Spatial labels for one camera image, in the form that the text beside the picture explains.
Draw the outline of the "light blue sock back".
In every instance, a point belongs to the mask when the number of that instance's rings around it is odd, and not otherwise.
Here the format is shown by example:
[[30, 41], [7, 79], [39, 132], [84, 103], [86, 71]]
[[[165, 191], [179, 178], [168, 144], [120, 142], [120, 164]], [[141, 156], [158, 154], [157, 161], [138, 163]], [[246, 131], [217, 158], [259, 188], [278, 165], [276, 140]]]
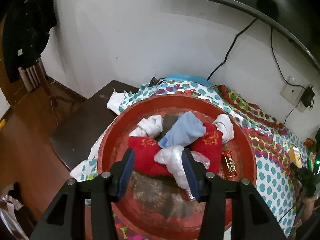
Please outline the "light blue sock back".
[[171, 129], [158, 142], [160, 148], [172, 146], [188, 146], [205, 135], [206, 128], [203, 122], [193, 112], [180, 114]]

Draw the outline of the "red sock with gold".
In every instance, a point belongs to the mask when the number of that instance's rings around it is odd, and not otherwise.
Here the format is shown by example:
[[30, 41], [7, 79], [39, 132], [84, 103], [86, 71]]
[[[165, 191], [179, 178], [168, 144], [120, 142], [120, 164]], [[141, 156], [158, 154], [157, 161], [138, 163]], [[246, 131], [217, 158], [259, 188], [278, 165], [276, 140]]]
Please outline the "red sock with gold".
[[222, 155], [222, 132], [214, 124], [204, 123], [206, 133], [190, 145], [190, 150], [209, 159], [210, 172], [219, 173]]

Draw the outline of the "clear plastic bag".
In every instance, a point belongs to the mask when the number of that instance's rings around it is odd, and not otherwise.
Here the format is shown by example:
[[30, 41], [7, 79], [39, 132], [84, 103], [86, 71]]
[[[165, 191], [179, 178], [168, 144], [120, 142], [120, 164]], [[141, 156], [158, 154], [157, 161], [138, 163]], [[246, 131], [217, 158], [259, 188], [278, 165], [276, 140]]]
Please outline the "clear plastic bag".
[[[162, 148], [153, 159], [155, 162], [165, 165], [168, 172], [174, 176], [178, 186], [187, 190], [190, 187], [182, 165], [182, 151], [184, 149], [180, 145]], [[191, 151], [191, 154], [196, 161], [203, 163], [205, 168], [209, 168], [210, 161], [208, 158], [195, 151]]]

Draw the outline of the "white sock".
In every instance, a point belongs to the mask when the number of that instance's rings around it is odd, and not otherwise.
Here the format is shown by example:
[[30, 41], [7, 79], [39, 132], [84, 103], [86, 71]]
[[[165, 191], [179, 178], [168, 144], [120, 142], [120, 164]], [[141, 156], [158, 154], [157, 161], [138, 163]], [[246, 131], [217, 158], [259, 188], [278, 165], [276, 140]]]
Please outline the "white sock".
[[150, 137], [155, 139], [163, 131], [163, 118], [161, 115], [152, 115], [149, 118], [143, 118], [137, 124], [129, 136], [130, 137]]
[[234, 138], [233, 124], [227, 114], [218, 115], [212, 124], [222, 133], [223, 144], [228, 143]]

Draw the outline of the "dark side table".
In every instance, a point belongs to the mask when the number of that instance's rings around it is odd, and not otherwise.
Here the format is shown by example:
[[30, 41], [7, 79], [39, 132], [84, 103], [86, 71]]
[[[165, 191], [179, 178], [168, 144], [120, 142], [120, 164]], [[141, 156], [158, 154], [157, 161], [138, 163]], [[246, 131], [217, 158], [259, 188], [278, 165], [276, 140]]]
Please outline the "dark side table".
[[87, 159], [93, 144], [116, 118], [116, 114], [107, 108], [114, 91], [136, 93], [138, 88], [111, 81], [63, 121], [51, 137], [55, 154], [69, 170]]

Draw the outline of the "red candy wrapper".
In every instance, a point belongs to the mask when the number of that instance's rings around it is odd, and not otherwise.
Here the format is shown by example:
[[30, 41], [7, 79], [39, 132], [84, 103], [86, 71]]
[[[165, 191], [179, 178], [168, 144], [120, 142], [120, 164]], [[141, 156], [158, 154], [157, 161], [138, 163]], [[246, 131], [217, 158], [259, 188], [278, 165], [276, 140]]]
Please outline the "red candy wrapper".
[[237, 176], [235, 161], [231, 151], [222, 151], [222, 164], [226, 178], [235, 178]]

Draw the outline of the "red round tray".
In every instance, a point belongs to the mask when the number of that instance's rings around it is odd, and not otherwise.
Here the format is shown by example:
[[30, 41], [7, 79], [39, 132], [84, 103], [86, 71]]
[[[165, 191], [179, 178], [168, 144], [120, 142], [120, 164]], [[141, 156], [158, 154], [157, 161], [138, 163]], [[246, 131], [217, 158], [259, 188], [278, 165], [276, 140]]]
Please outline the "red round tray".
[[193, 199], [182, 166], [182, 151], [221, 178], [255, 183], [257, 166], [242, 128], [223, 142], [214, 121], [225, 111], [208, 100], [183, 95], [155, 96], [127, 108], [107, 129], [98, 151], [98, 171], [107, 171], [125, 151], [135, 152], [135, 164], [123, 199], [113, 205], [124, 237], [195, 239], [204, 204]]

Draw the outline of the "black power adapter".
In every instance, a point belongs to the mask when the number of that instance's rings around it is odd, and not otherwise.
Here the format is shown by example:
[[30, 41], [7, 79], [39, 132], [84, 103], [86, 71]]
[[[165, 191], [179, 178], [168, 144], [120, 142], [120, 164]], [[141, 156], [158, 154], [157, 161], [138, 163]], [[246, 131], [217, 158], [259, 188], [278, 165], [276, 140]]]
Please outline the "black power adapter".
[[313, 108], [313, 98], [315, 93], [313, 91], [313, 86], [310, 84], [303, 92], [300, 100], [305, 107]]

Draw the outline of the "white sock back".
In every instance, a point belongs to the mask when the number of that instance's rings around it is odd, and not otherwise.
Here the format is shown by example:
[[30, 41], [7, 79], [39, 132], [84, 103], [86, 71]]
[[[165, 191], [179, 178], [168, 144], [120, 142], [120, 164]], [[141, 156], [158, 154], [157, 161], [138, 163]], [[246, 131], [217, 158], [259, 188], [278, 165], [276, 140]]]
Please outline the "white sock back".
[[218, 115], [212, 124], [222, 133], [223, 144], [228, 143], [234, 138], [233, 124], [227, 114]]

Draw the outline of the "dark hanging clothes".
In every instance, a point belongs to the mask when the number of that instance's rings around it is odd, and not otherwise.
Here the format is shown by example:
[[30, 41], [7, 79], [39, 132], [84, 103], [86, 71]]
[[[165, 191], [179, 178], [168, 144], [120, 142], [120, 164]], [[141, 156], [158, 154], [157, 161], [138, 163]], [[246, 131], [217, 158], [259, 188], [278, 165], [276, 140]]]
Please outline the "dark hanging clothes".
[[54, 0], [1, 0], [1, 20], [5, 71], [13, 83], [20, 78], [20, 67], [37, 63], [57, 25]]

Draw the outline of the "polka dot tablecloth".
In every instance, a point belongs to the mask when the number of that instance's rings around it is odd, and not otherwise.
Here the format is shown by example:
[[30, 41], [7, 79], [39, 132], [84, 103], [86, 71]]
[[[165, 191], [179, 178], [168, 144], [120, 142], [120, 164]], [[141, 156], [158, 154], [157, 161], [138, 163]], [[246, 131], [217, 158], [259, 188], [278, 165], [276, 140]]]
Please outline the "polka dot tablecloth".
[[250, 150], [244, 163], [258, 169], [257, 189], [275, 217], [285, 236], [293, 229], [294, 204], [298, 184], [289, 171], [289, 149], [296, 147], [306, 164], [309, 153], [303, 143], [275, 118], [257, 105], [247, 103], [239, 94], [224, 85], [205, 86], [198, 82], [168, 79], [154, 86], [142, 85], [136, 93], [113, 93], [120, 114], [127, 107], [156, 95], [183, 94], [206, 100], [230, 114], [242, 128]]

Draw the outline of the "white wall socket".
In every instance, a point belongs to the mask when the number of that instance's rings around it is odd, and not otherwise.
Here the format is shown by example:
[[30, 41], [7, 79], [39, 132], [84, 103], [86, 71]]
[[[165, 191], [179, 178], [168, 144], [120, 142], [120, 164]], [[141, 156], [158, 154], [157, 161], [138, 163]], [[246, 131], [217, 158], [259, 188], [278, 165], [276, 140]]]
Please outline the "white wall socket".
[[[295, 85], [296, 81], [294, 78], [289, 77], [288, 80], [289, 83]], [[297, 110], [299, 110], [301, 113], [304, 113], [304, 111], [307, 109], [303, 103], [300, 101], [300, 98], [304, 92], [304, 89], [302, 87], [296, 87], [293, 85], [289, 85], [288, 83], [285, 83], [283, 86], [280, 95], [286, 99], [291, 105], [295, 106]]]

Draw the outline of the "yellow medicine box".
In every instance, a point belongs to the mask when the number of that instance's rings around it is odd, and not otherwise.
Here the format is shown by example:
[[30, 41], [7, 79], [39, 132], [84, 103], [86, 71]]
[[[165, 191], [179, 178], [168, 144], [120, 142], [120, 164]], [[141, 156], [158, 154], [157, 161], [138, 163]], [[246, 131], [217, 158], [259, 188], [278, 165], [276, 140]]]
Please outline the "yellow medicine box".
[[294, 163], [298, 168], [303, 167], [299, 148], [291, 147], [289, 149], [289, 159], [290, 159], [290, 163]]

